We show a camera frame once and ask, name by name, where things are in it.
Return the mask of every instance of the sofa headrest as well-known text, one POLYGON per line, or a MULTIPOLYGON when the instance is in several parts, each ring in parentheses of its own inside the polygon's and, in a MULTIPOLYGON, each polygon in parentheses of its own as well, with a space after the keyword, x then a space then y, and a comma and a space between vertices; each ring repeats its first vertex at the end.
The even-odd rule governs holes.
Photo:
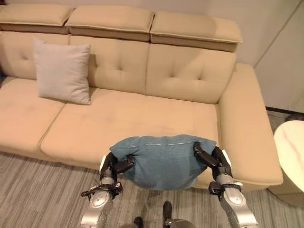
POLYGON ((234 52, 242 43, 238 25, 231 20, 185 13, 156 12, 151 42, 234 52))
POLYGON ((64 23, 74 8, 56 4, 10 4, 0 12, 4 31, 68 34, 64 23))
POLYGON ((66 23, 73 35, 149 41, 154 13, 128 6, 79 6, 66 23))

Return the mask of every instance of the sofa armrest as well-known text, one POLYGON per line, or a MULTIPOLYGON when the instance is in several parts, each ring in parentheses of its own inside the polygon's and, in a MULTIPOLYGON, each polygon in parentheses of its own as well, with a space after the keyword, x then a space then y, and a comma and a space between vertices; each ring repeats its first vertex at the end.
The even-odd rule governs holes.
POLYGON ((256 185, 283 182, 276 145, 253 68, 236 64, 219 100, 221 144, 236 181, 256 185))

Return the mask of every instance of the baseboard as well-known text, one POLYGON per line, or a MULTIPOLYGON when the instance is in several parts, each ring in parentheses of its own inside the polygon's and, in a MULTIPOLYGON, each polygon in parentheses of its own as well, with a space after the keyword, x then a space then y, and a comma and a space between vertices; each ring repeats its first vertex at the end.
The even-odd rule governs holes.
POLYGON ((295 111, 290 111, 290 110, 280 109, 280 108, 267 107, 267 106, 266 106, 266 110, 273 111, 273 112, 278 112, 278 113, 302 114, 302 115, 304 115, 304 113, 300 113, 300 112, 295 112, 295 111))

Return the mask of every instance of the marble tabletop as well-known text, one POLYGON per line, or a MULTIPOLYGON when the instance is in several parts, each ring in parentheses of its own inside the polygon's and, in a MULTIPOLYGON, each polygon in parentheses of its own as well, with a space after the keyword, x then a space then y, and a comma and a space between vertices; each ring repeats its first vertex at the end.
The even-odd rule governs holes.
POLYGON ((281 124, 274 138, 282 169, 304 192, 304 121, 293 120, 281 124))

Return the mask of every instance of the blue pillow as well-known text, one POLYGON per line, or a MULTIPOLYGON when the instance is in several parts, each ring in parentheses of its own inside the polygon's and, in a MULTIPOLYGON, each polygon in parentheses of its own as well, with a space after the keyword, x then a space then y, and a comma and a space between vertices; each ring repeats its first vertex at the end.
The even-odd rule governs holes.
POLYGON ((124 176, 137 186, 153 190, 177 190, 193 186, 207 166, 196 160, 194 142, 211 154, 216 142, 191 135, 131 137, 110 148, 118 161, 133 154, 134 166, 124 176))

